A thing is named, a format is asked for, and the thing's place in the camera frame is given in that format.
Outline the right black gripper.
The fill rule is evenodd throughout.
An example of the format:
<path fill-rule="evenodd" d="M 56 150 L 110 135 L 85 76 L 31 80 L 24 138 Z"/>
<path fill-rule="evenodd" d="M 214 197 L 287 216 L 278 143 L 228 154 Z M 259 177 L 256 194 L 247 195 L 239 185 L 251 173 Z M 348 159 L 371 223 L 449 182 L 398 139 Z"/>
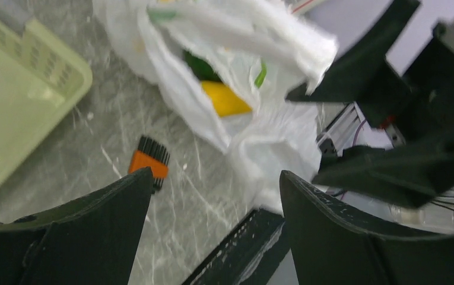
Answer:
<path fill-rule="evenodd" d="M 291 102 L 358 99 L 371 126 L 396 129 L 397 148 L 358 145 L 340 156 L 323 156 L 312 179 L 315 185 L 406 208 L 420 208 L 454 188 L 454 26 L 437 23 L 432 39 L 404 74 L 385 61 L 419 5 L 392 1 L 313 92 L 305 83 L 288 92 Z"/>

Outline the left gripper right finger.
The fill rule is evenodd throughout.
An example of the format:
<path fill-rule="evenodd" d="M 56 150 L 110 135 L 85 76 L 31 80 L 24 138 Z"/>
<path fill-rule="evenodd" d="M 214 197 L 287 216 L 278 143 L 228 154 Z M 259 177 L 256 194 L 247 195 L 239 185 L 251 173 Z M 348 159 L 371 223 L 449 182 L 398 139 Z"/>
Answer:
<path fill-rule="evenodd" d="M 300 284 L 454 284 L 454 234 L 383 220 L 287 170 L 280 193 Z"/>

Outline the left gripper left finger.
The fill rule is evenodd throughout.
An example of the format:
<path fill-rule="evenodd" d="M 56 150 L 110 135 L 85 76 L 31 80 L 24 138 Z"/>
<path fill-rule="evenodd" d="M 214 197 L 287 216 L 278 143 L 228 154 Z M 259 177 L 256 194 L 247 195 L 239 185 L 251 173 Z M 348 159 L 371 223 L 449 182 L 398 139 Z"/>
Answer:
<path fill-rule="evenodd" d="M 151 195 L 149 168 L 0 223 L 0 284 L 127 284 Z"/>

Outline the white plastic bag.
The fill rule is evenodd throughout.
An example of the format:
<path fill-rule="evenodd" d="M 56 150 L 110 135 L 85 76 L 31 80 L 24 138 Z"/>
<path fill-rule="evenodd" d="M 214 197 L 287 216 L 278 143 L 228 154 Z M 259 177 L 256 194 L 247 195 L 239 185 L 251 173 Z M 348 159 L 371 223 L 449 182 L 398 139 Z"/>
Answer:
<path fill-rule="evenodd" d="M 281 171 L 317 173 L 319 111 L 285 98 L 320 84 L 338 51 L 333 34 L 283 1 L 94 1 L 93 13 L 117 56 L 228 157 L 247 202 L 282 213 Z M 221 118 L 181 50 L 204 60 L 250 112 Z"/>

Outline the yellow fake fruit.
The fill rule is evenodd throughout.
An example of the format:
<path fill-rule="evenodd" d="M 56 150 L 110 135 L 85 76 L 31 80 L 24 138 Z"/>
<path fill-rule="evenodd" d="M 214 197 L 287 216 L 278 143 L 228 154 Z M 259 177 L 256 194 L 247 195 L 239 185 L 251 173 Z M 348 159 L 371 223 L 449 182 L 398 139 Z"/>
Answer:
<path fill-rule="evenodd" d="M 201 86 L 205 94 L 211 99 L 219 117 L 240 115 L 252 111 L 246 102 L 221 82 L 201 81 Z"/>

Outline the green fake fruit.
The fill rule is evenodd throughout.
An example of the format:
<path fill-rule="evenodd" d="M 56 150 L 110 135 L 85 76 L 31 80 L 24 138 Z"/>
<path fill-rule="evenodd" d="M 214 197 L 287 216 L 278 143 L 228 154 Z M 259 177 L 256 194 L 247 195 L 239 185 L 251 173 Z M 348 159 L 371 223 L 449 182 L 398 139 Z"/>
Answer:
<path fill-rule="evenodd" d="M 222 82 L 221 78 L 213 70 L 213 68 L 201 58 L 198 58 L 190 52 L 184 50 L 183 59 L 200 81 Z"/>

